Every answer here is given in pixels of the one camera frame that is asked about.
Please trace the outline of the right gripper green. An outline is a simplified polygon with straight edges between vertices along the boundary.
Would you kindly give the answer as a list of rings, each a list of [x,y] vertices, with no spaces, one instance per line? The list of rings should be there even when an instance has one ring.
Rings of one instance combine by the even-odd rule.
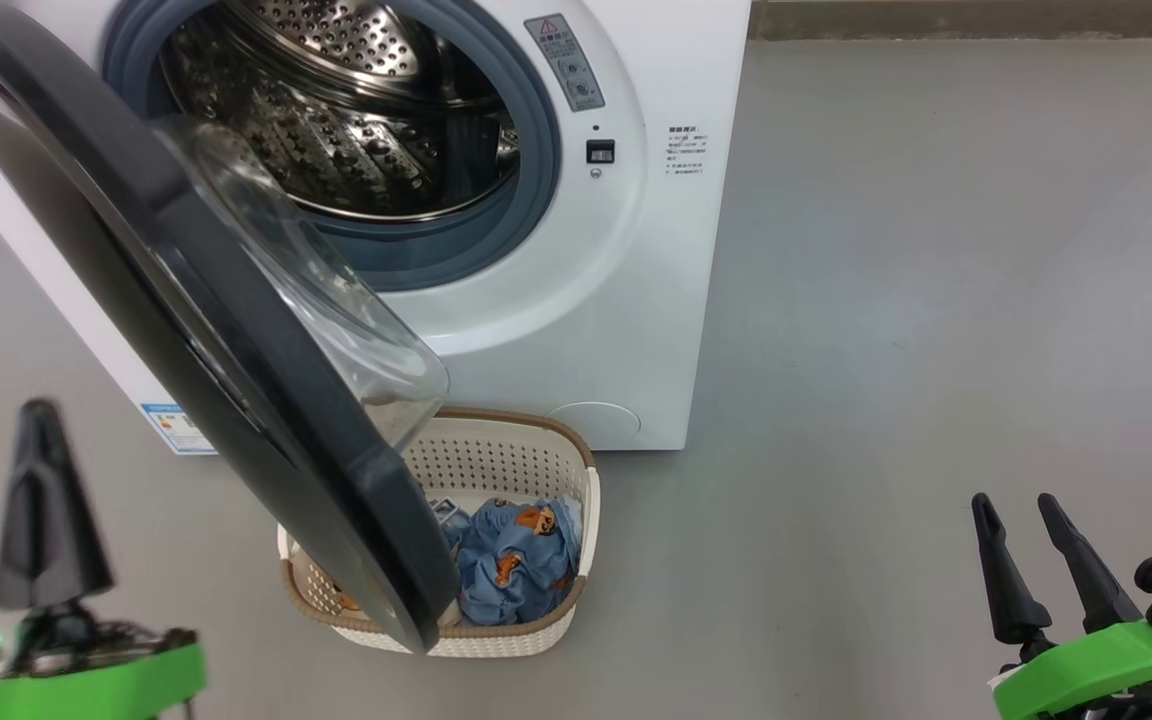
[[[1152,683],[1152,626],[1051,493],[1038,497],[1049,539],[1068,564],[1082,602],[1084,637],[1046,650],[991,682],[998,717],[1038,719]],[[1038,602],[1006,546],[1005,524],[991,498],[972,498],[980,571],[993,637],[1010,646],[1049,646],[1052,619]]]

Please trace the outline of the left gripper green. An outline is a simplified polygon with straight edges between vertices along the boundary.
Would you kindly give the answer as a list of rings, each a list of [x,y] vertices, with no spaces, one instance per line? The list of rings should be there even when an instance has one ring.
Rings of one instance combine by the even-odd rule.
[[[81,600],[115,579],[50,397],[20,406],[0,535],[0,609],[26,611],[0,637],[0,719],[160,719],[194,702],[207,670],[198,632],[96,619]]]

